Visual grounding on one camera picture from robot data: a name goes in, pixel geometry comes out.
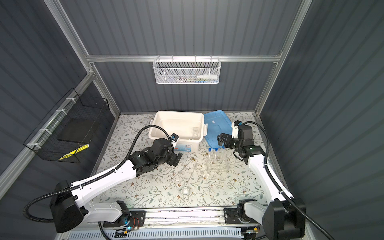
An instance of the gray corrugated wall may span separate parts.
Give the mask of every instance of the gray corrugated wall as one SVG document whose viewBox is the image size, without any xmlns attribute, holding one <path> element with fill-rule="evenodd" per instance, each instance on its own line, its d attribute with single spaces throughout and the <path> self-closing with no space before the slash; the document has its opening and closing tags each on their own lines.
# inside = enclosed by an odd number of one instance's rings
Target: gray corrugated wall
<svg viewBox="0 0 384 240">
<path fill-rule="evenodd" d="M 157 84 L 152 63 L 96 63 L 121 112 L 254 110 L 274 63 L 222 63 L 218 84 Z"/>
<path fill-rule="evenodd" d="M 314 1 L 261 114 L 290 190 L 335 239 L 382 238 L 383 9 Z"/>
<path fill-rule="evenodd" d="M 87 96 L 100 97 L 96 86 L 91 83 L 83 93 Z M 35 156 L 24 169 L 15 183 L 0 200 L 0 239 L 47 239 L 56 236 L 54 223 L 38 223 L 26 219 L 22 210 L 31 200 L 50 193 L 55 185 L 63 180 L 68 183 L 85 179 L 101 152 L 114 121 L 110 111 L 104 122 L 100 123 L 84 160 L 80 163 L 44 161 Z M 31 207 L 30 212 L 37 217 L 52 218 L 49 209 L 50 199 L 45 199 Z"/>
<path fill-rule="evenodd" d="M 85 76 L 41 1 L 0 1 L 0 173 L 45 114 Z"/>
<path fill-rule="evenodd" d="M 273 55 L 300 0 L 61 3 L 91 55 Z"/>
</svg>

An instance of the bin handle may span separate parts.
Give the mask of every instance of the bin handle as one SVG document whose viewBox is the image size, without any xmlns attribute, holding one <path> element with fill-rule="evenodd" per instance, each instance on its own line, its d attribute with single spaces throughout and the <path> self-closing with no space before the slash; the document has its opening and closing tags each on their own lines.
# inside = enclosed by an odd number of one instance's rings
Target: bin handle
<svg viewBox="0 0 384 240">
<path fill-rule="evenodd" d="M 151 119 L 151 121 L 149 122 L 150 125 L 152 125 L 153 123 L 153 119 Z"/>
<path fill-rule="evenodd" d="M 203 136 L 206 136 L 208 133 L 208 123 L 207 124 L 204 124 L 204 132 L 203 132 Z"/>
</svg>

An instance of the metal beam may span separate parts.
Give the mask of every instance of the metal beam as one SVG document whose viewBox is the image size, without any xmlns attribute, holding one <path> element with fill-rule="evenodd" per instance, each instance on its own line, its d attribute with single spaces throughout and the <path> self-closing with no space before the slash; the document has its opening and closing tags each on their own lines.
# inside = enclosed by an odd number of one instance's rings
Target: metal beam
<svg viewBox="0 0 384 240">
<path fill-rule="evenodd" d="M 83 80 L 77 85 L 75 88 L 75 91 L 78 94 L 81 94 L 87 89 L 89 84 L 93 81 L 95 78 L 95 75 L 93 73 L 88 73 Z M 76 92 L 72 91 L 66 100 L 63 101 L 63 103 L 57 108 L 57 109 L 63 109 L 69 101 L 71 101 L 68 98 L 73 98 L 76 96 Z M 55 111 L 54 114 L 46 121 L 46 123 L 42 126 L 42 128 L 46 128 L 48 125 L 51 124 L 53 119 L 57 116 L 58 111 Z M 41 134 L 41 131 L 37 132 L 35 136 L 31 139 L 30 143 L 36 141 L 37 138 L 39 138 L 39 134 Z M 4 170 L 4 172 L 0 175 L 0 199 L 4 196 L 4 194 L 8 191 L 8 189 L 12 186 L 12 184 L 16 181 L 16 179 L 19 177 L 21 172 L 26 168 L 28 163 L 32 160 L 32 158 L 35 156 L 35 152 L 31 151 L 29 148 L 25 147 L 23 150 L 16 156 L 16 158 L 12 161 L 12 163 Z"/>
<path fill-rule="evenodd" d="M 295 40 L 296 38 L 296 35 L 300 29 L 300 26 L 301 24 L 303 23 L 303 20 L 305 18 L 305 15 L 307 14 L 308 12 L 308 9 L 310 7 L 312 3 L 312 0 L 302 0 L 301 1 L 301 4 L 300 4 L 300 7 L 299 7 L 299 10 L 295 16 L 295 19 L 291 25 L 291 28 L 288 32 L 288 36 L 284 42 L 284 45 L 281 49 L 281 56 L 280 56 L 280 61 L 276 64 L 276 67 L 273 69 L 267 83 L 265 84 L 264 86 L 264 89 L 263 89 L 263 92 L 262 92 L 262 95 L 259 99 L 259 102 L 257 103 L 257 106 L 255 108 L 255 112 L 256 112 L 256 115 L 260 115 L 264 105 L 265 105 L 265 102 L 272 90 L 272 87 L 273 85 L 275 84 L 275 81 L 277 79 L 277 77 L 279 76 L 279 73 L 280 73 L 280 70 L 285 62 L 285 59 L 292 47 L 292 44 L 293 44 L 293 41 Z"/>
<path fill-rule="evenodd" d="M 215 56 L 172 56 L 172 55 L 88 55 L 86 59 L 91 63 L 96 62 L 131 62 L 131 63 L 151 63 L 155 58 L 159 58 L 161 61 L 218 61 L 221 62 L 279 62 L 279 55 L 249 55 L 249 56 L 237 56 L 237 55 L 215 55 Z"/>
<path fill-rule="evenodd" d="M 86 58 L 88 56 L 88 51 L 85 48 L 83 42 L 81 41 L 79 35 L 77 34 L 74 26 L 71 23 L 68 15 L 65 13 L 63 6 L 61 5 L 59 0 L 44 0 L 51 14 L 55 18 L 57 24 L 60 26 L 64 35 L 66 36 L 68 42 L 71 44 L 73 50 L 75 51 L 77 57 L 81 61 L 84 68 L 87 72 L 94 72 L 97 76 L 94 84 L 99 90 L 101 96 L 108 100 L 109 109 L 115 117 L 118 117 L 120 114 L 120 110 L 113 99 L 112 95 L 108 91 L 107 86 L 105 85 L 102 77 L 96 69 L 96 66 L 92 65 Z"/>
</svg>

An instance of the white plastic storage bin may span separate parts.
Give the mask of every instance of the white plastic storage bin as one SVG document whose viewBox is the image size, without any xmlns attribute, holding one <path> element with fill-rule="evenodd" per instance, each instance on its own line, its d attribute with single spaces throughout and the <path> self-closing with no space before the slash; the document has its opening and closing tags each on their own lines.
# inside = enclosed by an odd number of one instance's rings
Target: white plastic storage bin
<svg viewBox="0 0 384 240">
<path fill-rule="evenodd" d="M 156 83 L 159 84 L 217 84 L 220 79 L 221 63 L 153 61 Z"/>
<path fill-rule="evenodd" d="M 151 120 L 152 125 L 163 128 L 169 136 L 176 133 L 179 141 L 175 147 L 176 151 L 197 152 L 203 136 L 207 135 L 208 124 L 204 125 L 204 114 L 158 111 L 155 118 Z M 165 134 L 154 127 L 149 129 L 149 138 L 152 140 L 167 138 Z"/>
</svg>

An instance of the blue label sticker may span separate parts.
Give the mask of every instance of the blue label sticker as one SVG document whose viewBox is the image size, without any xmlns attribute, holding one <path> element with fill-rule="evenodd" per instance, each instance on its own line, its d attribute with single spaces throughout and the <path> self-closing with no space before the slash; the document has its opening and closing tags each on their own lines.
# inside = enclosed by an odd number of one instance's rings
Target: blue label sticker
<svg viewBox="0 0 384 240">
<path fill-rule="evenodd" d="M 191 145 L 190 144 L 177 144 L 175 147 L 175 151 L 190 152 L 191 151 Z"/>
</svg>

